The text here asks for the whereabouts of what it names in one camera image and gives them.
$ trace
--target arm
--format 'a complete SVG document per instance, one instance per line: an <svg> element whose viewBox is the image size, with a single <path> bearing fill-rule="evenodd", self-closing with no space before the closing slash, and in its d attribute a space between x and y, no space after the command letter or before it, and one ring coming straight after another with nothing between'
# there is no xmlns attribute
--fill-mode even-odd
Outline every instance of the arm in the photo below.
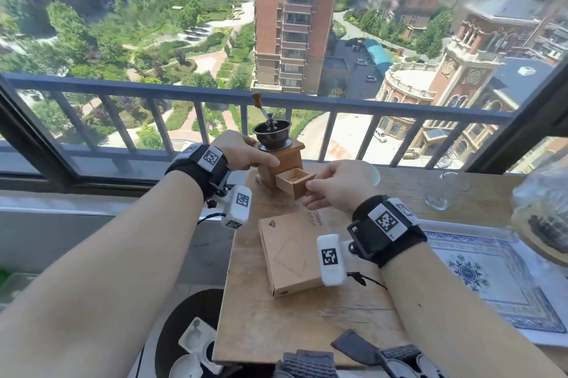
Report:
<svg viewBox="0 0 568 378"><path fill-rule="evenodd" d="M333 205L351 217L377 194L369 167L363 161L334 161L306 184L304 204L310 210ZM394 257L381 274L410 339L450 376L566 377L452 274L427 243Z"/></svg>
<svg viewBox="0 0 568 378"><path fill-rule="evenodd" d="M253 142L228 131L213 145L231 169L278 165ZM0 376L126 376L174 286L202 208L197 183L170 172L53 263L0 314Z"/></svg>

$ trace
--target black cable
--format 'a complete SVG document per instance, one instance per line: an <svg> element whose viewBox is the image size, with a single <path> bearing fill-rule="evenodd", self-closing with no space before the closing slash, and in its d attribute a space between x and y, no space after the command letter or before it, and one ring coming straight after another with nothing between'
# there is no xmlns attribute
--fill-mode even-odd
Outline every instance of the black cable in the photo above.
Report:
<svg viewBox="0 0 568 378"><path fill-rule="evenodd" d="M225 214L225 213L223 213L223 212L212 213L212 214L210 214L210 215L208 215L208 216L206 216L206 217L201 218L201 219L197 222L197 224L199 224L200 222L205 221L206 219L215 218L215 217L226 217L226 216L227 216L227 214Z"/></svg>
<svg viewBox="0 0 568 378"><path fill-rule="evenodd" d="M367 285L365 283L365 281L363 281L364 279L367 279L371 282L374 282L375 284L381 286L382 288L384 288L385 290L388 290L388 288L386 288L383 284L381 284L379 281L375 281L373 278L369 278L368 276L365 276L364 274L361 274L360 272L347 272L347 276L352 277L355 281L357 281L358 283L360 283L361 285Z"/></svg>

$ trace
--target plastic container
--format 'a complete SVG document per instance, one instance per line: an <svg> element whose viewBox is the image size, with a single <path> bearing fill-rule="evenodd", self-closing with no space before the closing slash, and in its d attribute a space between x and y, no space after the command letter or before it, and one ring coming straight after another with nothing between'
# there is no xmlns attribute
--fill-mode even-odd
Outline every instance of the plastic container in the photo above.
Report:
<svg viewBox="0 0 568 378"><path fill-rule="evenodd" d="M0 287L0 311L6 309L37 277L37 274L23 274L18 272L11 274L4 285Z"/></svg>

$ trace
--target clock face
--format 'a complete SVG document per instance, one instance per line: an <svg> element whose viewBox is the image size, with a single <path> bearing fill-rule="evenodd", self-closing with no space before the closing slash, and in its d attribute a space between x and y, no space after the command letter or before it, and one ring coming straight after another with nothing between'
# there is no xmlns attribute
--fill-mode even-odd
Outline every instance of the clock face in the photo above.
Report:
<svg viewBox="0 0 568 378"><path fill-rule="evenodd" d="M453 59L451 59L444 66L444 69L442 70L442 74L444 76L448 77L451 74L451 72L453 72L455 69L456 69L456 62Z"/></svg>
<svg viewBox="0 0 568 378"><path fill-rule="evenodd" d="M467 73L467 76L465 77L463 83L468 85L476 84L477 82L479 82L479 79L481 79L482 76L483 70L474 68Z"/></svg>

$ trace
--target wooden table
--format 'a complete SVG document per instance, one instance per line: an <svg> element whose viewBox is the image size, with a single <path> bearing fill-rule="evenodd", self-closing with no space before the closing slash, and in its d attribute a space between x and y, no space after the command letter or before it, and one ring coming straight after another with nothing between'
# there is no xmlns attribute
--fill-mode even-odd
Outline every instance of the wooden table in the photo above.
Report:
<svg viewBox="0 0 568 378"><path fill-rule="evenodd" d="M323 166L307 163L304 169L316 173ZM256 172L251 169L246 175L245 185L253 192L251 215L235 232L213 360L275 363L285 351L306 349L333 351L338 366L353 366L357 363L330 346L346 329L354 329L381 348L410 343L388 292L373 285L362 287L350 280L340 287L272 298L257 221L304 208L283 192L267 193L255 182ZM439 171L380 168L379 172L377 193L399 197L419 218L491 227L509 224L511 190L523 180L522 176L464 174L472 185L471 193L439 212L422 198L425 184L439 176ZM349 238L346 227L350 221L345 214L326 209L324 215L333 232ZM355 266L363 274L380 277L373 264L348 259L356 260ZM567 350L542 349L568 371Z"/></svg>

